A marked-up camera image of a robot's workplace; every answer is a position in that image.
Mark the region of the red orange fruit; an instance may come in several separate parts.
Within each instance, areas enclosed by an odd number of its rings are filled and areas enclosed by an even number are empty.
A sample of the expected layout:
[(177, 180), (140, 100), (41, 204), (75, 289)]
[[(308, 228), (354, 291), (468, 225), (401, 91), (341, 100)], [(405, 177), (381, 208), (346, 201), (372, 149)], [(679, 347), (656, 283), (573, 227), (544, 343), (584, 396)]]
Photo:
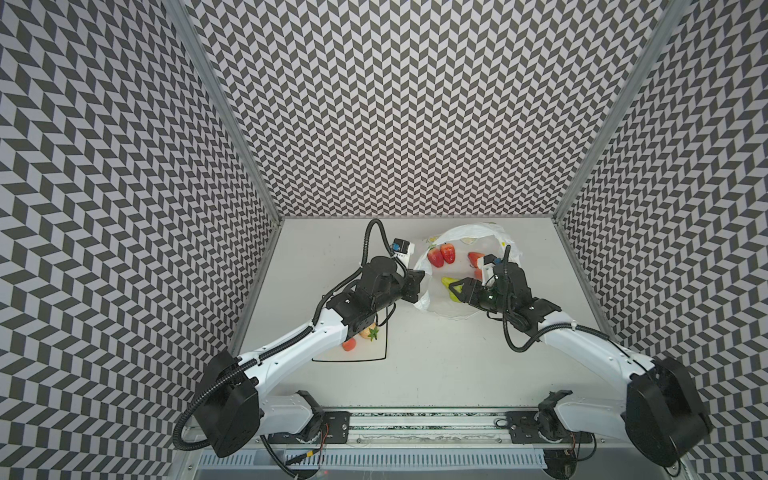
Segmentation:
[(469, 252), (467, 254), (469, 263), (473, 268), (478, 268), (479, 263), (484, 259), (484, 257), (485, 255), (481, 252)]

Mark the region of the white plastic bag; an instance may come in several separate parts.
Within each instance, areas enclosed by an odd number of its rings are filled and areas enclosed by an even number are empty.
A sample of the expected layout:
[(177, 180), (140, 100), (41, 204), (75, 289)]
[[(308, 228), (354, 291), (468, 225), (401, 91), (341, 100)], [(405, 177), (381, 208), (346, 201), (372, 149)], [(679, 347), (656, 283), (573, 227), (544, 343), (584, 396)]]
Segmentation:
[[(453, 264), (445, 263), (442, 268), (435, 268), (428, 261), (427, 252), (431, 247), (439, 248), (443, 243), (451, 243), (455, 246), (456, 261)], [(500, 225), (493, 222), (463, 224), (418, 240), (409, 266), (414, 270), (424, 271), (425, 278), (421, 283), (415, 308), (425, 313), (455, 320), (466, 319), (476, 313), (477, 310), (469, 305), (451, 301), (448, 291), (441, 283), (441, 278), (453, 277), (460, 280), (475, 278), (481, 281), (480, 269), (470, 265), (467, 254), (481, 252), (484, 255), (494, 254), (501, 258), (507, 246), (510, 247), (509, 259), (520, 264), (522, 252), (512, 237)]]

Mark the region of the red strawberry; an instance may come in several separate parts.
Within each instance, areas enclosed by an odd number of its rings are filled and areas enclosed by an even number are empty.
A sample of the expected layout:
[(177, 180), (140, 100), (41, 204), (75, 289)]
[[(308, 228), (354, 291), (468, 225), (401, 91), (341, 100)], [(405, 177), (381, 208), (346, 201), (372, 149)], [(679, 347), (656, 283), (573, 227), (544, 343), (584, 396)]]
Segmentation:
[(456, 250), (453, 244), (443, 243), (440, 245), (439, 250), (446, 264), (453, 264), (456, 261)]
[(442, 268), (445, 264), (444, 257), (438, 247), (431, 247), (427, 252), (427, 259), (435, 268)]

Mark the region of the peach with green leaves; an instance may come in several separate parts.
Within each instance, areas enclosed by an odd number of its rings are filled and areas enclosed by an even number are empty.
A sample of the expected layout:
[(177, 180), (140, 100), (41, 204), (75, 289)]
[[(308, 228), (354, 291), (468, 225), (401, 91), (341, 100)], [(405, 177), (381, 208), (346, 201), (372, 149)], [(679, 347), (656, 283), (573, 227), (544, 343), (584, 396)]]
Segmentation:
[(363, 329), (359, 336), (363, 339), (369, 340), (369, 341), (376, 341), (378, 339), (380, 329), (376, 324), (372, 324), (365, 329)]

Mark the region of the green bumpy fruit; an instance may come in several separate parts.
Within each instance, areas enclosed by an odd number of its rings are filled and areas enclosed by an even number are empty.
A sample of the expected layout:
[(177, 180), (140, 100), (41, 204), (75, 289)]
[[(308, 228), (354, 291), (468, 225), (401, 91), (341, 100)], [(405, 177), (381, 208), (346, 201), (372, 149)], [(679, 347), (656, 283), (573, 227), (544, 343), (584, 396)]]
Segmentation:
[(459, 298), (460, 294), (462, 293), (463, 289), (463, 281), (457, 278), (453, 277), (442, 277), (441, 278), (442, 285), (446, 288), (449, 294), (449, 298), (451, 301), (456, 303), (461, 303), (462, 300)]

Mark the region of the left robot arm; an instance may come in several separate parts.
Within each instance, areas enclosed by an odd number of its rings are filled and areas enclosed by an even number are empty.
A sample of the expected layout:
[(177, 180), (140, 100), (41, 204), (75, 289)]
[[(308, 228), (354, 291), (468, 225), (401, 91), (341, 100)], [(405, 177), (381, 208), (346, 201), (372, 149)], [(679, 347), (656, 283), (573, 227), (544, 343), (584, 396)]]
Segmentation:
[(314, 439), (322, 407), (304, 390), (284, 396), (276, 394), (277, 386), (370, 327), (379, 312), (397, 301), (417, 302), (424, 277), (422, 270), (402, 269), (397, 259), (377, 256), (339, 292), (327, 296), (306, 324), (256, 350), (214, 356), (174, 427), (175, 448), (210, 447), (223, 458), (255, 436), (288, 433)]

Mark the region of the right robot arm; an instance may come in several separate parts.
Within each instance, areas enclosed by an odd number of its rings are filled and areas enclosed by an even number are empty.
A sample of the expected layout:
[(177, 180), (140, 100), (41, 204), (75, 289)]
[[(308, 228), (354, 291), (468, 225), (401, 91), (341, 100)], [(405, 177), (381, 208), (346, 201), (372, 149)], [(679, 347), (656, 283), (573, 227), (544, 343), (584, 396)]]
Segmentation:
[(712, 432), (708, 409), (683, 363), (640, 354), (578, 323), (557, 304), (534, 296), (518, 264), (502, 262), (484, 281), (444, 285), (453, 300), (501, 321), (513, 352), (546, 345), (614, 390), (607, 398), (578, 397), (570, 388), (550, 392), (534, 416), (543, 440), (554, 443), (577, 433), (609, 437), (631, 443), (658, 466), (673, 467)]

